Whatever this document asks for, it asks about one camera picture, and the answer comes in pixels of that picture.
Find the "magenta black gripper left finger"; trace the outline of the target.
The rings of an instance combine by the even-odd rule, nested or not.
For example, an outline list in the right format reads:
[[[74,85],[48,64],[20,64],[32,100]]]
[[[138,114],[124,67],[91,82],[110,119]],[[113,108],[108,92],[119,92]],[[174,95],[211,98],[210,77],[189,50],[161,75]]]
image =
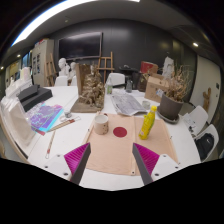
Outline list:
[[[72,173],[70,179],[72,183],[76,185],[80,183],[90,154],[91,146],[89,143],[86,143],[64,155],[65,161]]]

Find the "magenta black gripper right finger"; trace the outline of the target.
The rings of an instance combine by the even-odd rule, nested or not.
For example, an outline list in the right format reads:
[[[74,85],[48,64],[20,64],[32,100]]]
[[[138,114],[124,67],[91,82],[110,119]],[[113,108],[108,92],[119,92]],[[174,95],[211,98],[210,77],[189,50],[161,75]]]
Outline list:
[[[159,155],[137,143],[133,144],[132,153],[136,160],[143,183],[145,185],[152,183],[153,179],[151,175],[158,162]]]

